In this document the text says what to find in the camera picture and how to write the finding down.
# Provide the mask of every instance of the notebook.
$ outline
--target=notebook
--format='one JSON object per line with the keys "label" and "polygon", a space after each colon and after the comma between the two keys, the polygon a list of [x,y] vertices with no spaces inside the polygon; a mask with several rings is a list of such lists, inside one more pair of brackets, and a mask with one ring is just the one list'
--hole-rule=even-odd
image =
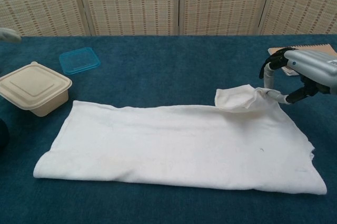
{"label": "notebook", "polygon": [[[291,47],[297,48],[300,50],[316,50],[316,51],[320,51],[320,52],[327,53],[327,54],[337,57],[336,51],[332,48],[330,44],[309,45],[309,46],[291,46]],[[282,48],[284,47],[272,47],[268,49],[268,53],[271,55],[275,53],[277,50],[282,49]],[[298,75],[298,73],[295,70],[292,70],[289,67],[283,67],[282,70],[288,76]]]}

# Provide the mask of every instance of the woven folding screen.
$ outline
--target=woven folding screen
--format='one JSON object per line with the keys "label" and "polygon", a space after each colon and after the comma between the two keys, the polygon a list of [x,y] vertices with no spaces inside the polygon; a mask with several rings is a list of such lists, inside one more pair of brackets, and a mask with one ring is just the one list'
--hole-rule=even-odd
{"label": "woven folding screen", "polygon": [[271,0],[261,33],[337,33],[337,0]]}
{"label": "woven folding screen", "polygon": [[253,34],[264,0],[183,0],[181,34]]}
{"label": "woven folding screen", "polygon": [[0,0],[0,26],[22,36],[85,35],[76,0]]}
{"label": "woven folding screen", "polygon": [[87,0],[96,35],[177,34],[177,0]]}

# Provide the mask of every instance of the white cloth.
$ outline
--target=white cloth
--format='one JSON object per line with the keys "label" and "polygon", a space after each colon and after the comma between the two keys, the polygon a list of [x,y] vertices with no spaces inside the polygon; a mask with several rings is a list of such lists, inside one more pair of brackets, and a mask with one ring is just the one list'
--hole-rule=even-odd
{"label": "white cloth", "polygon": [[265,91],[217,90],[216,106],[74,101],[34,177],[326,194],[314,147]]}

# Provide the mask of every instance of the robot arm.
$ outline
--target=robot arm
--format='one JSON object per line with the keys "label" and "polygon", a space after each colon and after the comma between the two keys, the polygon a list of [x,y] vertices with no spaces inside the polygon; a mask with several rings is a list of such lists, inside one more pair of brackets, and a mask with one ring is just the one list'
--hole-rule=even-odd
{"label": "robot arm", "polygon": [[264,87],[273,88],[274,70],[288,66],[297,71],[301,76],[304,87],[289,95],[277,96],[275,93],[268,95],[281,103],[293,104],[318,92],[323,94],[337,94],[337,58],[328,54],[297,50],[286,47],[276,51],[263,64],[260,78],[264,78]]}

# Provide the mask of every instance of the blue tablecloth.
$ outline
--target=blue tablecloth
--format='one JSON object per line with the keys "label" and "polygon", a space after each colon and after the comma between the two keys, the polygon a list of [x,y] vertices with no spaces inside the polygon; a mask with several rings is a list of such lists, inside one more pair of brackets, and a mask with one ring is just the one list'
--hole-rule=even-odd
{"label": "blue tablecloth", "polygon": [[[62,73],[58,56],[92,47],[102,64],[70,75],[70,100],[44,118],[0,98],[11,140],[0,152],[0,223],[333,223],[337,219],[337,96],[317,94],[284,111],[316,147],[313,164],[328,194],[224,191],[121,182],[33,178],[73,100],[116,107],[214,105],[215,90],[262,86],[273,46],[330,43],[337,35],[227,37],[24,37],[0,43],[0,75],[37,61]],[[298,77],[276,73],[290,93]]]}

